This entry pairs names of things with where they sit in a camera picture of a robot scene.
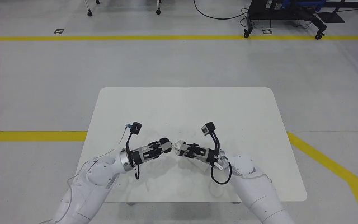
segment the blue object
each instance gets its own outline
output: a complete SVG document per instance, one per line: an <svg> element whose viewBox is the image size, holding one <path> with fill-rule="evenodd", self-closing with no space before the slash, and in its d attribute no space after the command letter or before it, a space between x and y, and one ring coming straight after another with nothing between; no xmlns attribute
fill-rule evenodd
<svg viewBox="0 0 358 224"><path fill-rule="evenodd" d="M292 0L284 0L284 2L282 3L282 8L286 8L289 7L291 5ZM319 10L321 10L321 8L323 7L323 5L325 4L326 0L317 0L314 2L296 2L297 6L316 6L315 11L319 12Z"/></svg>

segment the small white object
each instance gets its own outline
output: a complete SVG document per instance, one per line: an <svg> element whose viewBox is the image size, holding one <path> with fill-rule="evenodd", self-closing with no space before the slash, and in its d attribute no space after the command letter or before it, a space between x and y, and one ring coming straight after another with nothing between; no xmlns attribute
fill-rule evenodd
<svg viewBox="0 0 358 224"><path fill-rule="evenodd" d="M218 164L217 162L215 162L214 165L215 165L219 170L223 170L223 167L220 166L220 164Z"/></svg>

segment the white cable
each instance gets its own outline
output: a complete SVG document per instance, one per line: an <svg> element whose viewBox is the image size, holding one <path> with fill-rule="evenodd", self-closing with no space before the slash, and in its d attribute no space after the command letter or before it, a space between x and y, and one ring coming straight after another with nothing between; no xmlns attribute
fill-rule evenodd
<svg viewBox="0 0 358 224"><path fill-rule="evenodd" d="M122 142L122 139L123 139L123 136L124 136L126 130L127 130L127 127L124 129L124 132L123 132L123 134L122 134L121 140L119 140L118 144L120 144L120 143ZM102 156L105 156L105 155L107 155L108 153L111 153L114 149L115 149L115 148L113 148L111 151L109 151L109 152L103 154ZM70 194L70 200L69 200L68 208L67 208L65 214L63 214L63 216L62 216L58 221L55 221L55 223L60 222L60 221L65 217L65 215L67 214L67 212L68 212L68 210L69 210L69 207L71 206L71 203L72 203L72 187L71 187L71 185L69 184L70 179L73 179L73 178L75 178L76 176L78 176L79 172L81 172L82 168L84 167L84 165L85 165L87 162L85 162L85 163L82 165L82 167L79 169L79 171L77 172L77 174L76 174L75 176L72 176L71 178L67 179L67 185L69 186L70 193L71 193L71 194ZM46 220L46 221L40 222L39 224L44 224L44 223L47 223L47 222L49 222L49 221L51 221L51 220L52 220L52 219Z"/></svg>
<svg viewBox="0 0 358 224"><path fill-rule="evenodd" d="M127 130L127 127L124 129L124 132L123 132L123 134L122 134L121 140L119 140L119 143L118 143L118 144L121 143L121 141L122 141L122 139L123 139L123 136L124 136L126 130ZM109 151L109 152L103 154L102 156L105 156L105 155L107 155L108 153L113 152L114 149L115 149L115 148L113 148L111 151Z"/></svg>

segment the black cable on floor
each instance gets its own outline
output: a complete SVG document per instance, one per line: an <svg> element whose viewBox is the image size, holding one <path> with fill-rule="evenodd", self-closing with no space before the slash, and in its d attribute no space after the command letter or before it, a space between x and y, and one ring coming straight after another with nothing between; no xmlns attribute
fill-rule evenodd
<svg viewBox="0 0 358 224"><path fill-rule="evenodd" d="M240 17L240 16L243 16L243 15L246 13L246 12L245 12L245 13L241 13L240 15L233 16L233 17L228 17L228 18L216 18L216 17L208 16L208 15L202 13L202 12L197 8L195 0L192 0L192 1L194 2L194 6L195 6L196 10L197 10L200 14L202 14L203 16L205 16L205 17L207 17L207 18L212 18L212 19L215 19L215 20L232 20L233 18L238 18L238 17Z"/></svg>

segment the metal stand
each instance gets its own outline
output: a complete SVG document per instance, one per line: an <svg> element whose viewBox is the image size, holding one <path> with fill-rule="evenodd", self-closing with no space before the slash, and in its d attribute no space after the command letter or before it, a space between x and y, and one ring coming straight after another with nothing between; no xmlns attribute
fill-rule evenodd
<svg viewBox="0 0 358 224"><path fill-rule="evenodd" d="M157 0L157 10L156 10L157 15L161 14L161 3L162 3L162 0Z"/></svg>
<svg viewBox="0 0 358 224"><path fill-rule="evenodd" d="M93 16L93 13L91 12L91 9L88 5L87 0L84 0L86 6L87 6L87 16ZM160 15L161 14L161 3L162 0L157 0L157 10L156 10L156 14Z"/></svg>
<svg viewBox="0 0 358 224"><path fill-rule="evenodd" d="M87 16L93 16L93 13L91 12L90 7L88 6L87 0L84 0L84 2L86 3L86 6L87 6Z"/></svg>
<svg viewBox="0 0 358 224"><path fill-rule="evenodd" d="M278 0L273 0L270 8L266 8L267 0L252 0L248 9L246 20L248 30L244 30L244 37L248 38L252 32L251 20L304 20L310 21L317 28L315 38L319 40L324 36L327 26L309 10L302 7L295 7L293 3L290 8L284 10L275 9Z"/></svg>
<svg viewBox="0 0 358 224"><path fill-rule="evenodd" d="M340 9L341 7L338 5L335 10L332 13L318 13L317 15L319 16L319 18L321 18L321 20L327 24L344 24L345 21L337 14L337 11Z"/></svg>

